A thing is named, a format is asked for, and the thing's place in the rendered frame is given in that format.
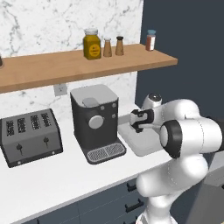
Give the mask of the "grey counter unit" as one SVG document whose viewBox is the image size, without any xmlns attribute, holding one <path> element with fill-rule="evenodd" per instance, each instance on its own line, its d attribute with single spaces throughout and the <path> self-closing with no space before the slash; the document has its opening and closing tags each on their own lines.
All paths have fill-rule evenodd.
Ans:
<svg viewBox="0 0 224 224">
<path fill-rule="evenodd" d="M 186 224 L 224 224 L 224 151 L 214 155 Z"/>
</svg>

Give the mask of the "grey wall socket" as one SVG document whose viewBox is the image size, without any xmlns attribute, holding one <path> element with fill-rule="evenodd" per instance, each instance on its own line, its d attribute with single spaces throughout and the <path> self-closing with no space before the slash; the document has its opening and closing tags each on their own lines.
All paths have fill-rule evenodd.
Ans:
<svg viewBox="0 0 224 224">
<path fill-rule="evenodd" d="M 53 89 L 54 89 L 54 94 L 56 96 L 61 96 L 61 95 L 67 94 L 67 84 L 66 83 L 54 85 Z"/>
</svg>

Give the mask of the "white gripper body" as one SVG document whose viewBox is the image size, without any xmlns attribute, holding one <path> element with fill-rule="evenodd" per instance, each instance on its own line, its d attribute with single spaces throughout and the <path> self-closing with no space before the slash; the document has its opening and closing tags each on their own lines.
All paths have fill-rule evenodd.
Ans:
<svg viewBox="0 0 224 224">
<path fill-rule="evenodd" d="M 147 115 L 143 111 L 134 109 L 129 115 L 129 124 L 132 128 L 137 130 L 141 124 L 144 124 L 146 119 Z"/>
</svg>

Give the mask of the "dark blue cupboard door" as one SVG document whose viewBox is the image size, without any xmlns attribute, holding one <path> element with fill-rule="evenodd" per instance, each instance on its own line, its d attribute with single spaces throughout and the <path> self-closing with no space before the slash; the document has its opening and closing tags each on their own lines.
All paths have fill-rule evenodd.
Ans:
<svg viewBox="0 0 224 224">
<path fill-rule="evenodd" d="M 77 204 L 64 206 L 23 224 L 80 224 Z"/>
</svg>

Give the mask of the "brown shaker black cap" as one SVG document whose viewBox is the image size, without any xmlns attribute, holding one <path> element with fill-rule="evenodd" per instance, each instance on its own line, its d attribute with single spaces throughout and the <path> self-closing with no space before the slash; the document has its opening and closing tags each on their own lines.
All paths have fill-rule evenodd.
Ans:
<svg viewBox="0 0 224 224">
<path fill-rule="evenodd" d="M 116 42 L 115 54 L 117 56 L 123 56 L 123 37 L 117 36 L 116 39 L 117 42 Z"/>
</svg>

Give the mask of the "pale grey tray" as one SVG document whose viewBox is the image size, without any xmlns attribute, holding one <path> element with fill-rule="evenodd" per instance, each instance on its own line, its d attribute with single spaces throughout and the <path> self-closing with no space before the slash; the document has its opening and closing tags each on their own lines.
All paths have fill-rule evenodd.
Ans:
<svg viewBox="0 0 224 224">
<path fill-rule="evenodd" d="M 126 122 L 118 125 L 118 133 L 139 157 L 162 150 L 159 134 L 154 129 L 144 129 L 142 132 L 136 133 Z"/>
</svg>

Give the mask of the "wooden wall shelf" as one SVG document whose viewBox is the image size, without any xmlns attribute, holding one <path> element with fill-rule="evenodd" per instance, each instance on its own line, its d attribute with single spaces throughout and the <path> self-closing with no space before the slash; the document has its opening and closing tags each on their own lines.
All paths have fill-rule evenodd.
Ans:
<svg viewBox="0 0 224 224">
<path fill-rule="evenodd" d="M 83 51 L 5 58 L 0 68 L 0 94 L 29 88 L 174 66 L 176 58 L 142 44 L 126 45 L 123 56 L 88 60 Z"/>
</svg>

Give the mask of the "yellow glass jar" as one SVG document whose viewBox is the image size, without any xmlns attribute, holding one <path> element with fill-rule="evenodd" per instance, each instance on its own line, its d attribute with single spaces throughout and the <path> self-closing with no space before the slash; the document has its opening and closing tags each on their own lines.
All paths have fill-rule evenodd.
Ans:
<svg viewBox="0 0 224 224">
<path fill-rule="evenodd" d="M 88 28 L 83 39 L 84 57 L 88 60 L 98 60 L 101 57 L 101 40 L 96 28 Z"/>
</svg>

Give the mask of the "red spice jar blue lid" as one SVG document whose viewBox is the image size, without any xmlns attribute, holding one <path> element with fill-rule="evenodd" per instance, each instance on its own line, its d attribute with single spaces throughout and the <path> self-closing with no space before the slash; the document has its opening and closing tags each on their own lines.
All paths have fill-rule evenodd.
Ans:
<svg viewBox="0 0 224 224">
<path fill-rule="evenodd" d="M 146 50 L 153 51 L 156 41 L 156 31 L 155 30 L 148 30 L 147 31 L 147 39 L 146 39 Z"/>
</svg>

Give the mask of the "dark blue drawer front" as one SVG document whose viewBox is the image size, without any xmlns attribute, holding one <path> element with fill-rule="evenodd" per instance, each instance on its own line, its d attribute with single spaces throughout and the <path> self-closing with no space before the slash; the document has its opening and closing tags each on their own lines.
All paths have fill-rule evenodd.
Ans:
<svg viewBox="0 0 224 224">
<path fill-rule="evenodd" d="M 135 205 L 140 199 L 144 205 L 138 209 L 145 209 L 146 199 L 139 195 L 138 192 L 133 192 L 128 196 L 123 196 L 113 202 L 109 202 L 105 206 L 99 206 L 89 212 L 80 215 L 80 224 L 114 224 L 117 218 L 120 218 L 125 212 L 125 204 L 129 207 Z"/>
<path fill-rule="evenodd" d="M 138 193 L 137 190 L 128 192 L 127 186 L 126 186 L 127 183 L 130 183 L 131 185 L 135 185 L 136 180 L 135 179 L 129 180 L 120 185 L 113 186 L 105 191 L 98 192 L 97 194 L 94 194 L 90 197 L 80 200 L 78 202 L 79 214 L 81 215 L 86 212 L 89 212 L 90 210 L 94 208 L 105 206 L 109 202 L 113 202 L 114 200 L 120 199 L 123 196 L 128 196 L 131 193 L 134 193 L 134 192 Z"/>
<path fill-rule="evenodd" d="M 120 218 L 117 218 L 114 221 L 114 224 L 123 224 L 124 221 L 133 221 L 134 219 L 137 219 L 137 217 L 143 212 L 143 209 L 136 209 L 132 212 L 126 213 Z"/>
</svg>

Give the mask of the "brown shaker white cap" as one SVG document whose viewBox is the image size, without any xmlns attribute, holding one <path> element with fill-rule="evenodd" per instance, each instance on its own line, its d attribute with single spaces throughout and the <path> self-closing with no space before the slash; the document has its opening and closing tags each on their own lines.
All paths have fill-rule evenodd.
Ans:
<svg viewBox="0 0 224 224">
<path fill-rule="evenodd" d="M 104 39 L 104 49 L 103 49 L 103 56 L 104 57 L 111 57 L 112 56 L 110 40 L 111 40 L 111 38 L 105 38 Z"/>
</svg>

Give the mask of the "grey four-slot toaster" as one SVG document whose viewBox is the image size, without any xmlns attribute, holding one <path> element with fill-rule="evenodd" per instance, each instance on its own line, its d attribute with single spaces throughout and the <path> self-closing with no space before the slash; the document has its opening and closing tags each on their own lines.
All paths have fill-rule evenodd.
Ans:
<svg viewBox="0 0 224 224">
<path fill-rule="evenodd" d="M 61 153 L 60 127 L 53 110 L 0 119 L 0 147 L 10 168 Z"/>
</svg>

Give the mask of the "dark grey coffee machine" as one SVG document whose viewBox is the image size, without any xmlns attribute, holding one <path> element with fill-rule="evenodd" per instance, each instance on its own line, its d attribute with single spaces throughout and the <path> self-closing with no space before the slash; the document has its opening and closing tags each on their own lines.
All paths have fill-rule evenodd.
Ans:
<svg viewBox="0 0 224 224">
<path fill-rule="evenodd" d="M 117 136 L 118 96 L 97 84 L 70 92 L 74 136 L 86 160 L 97 165 L 126 153 Z"/>
</svg>

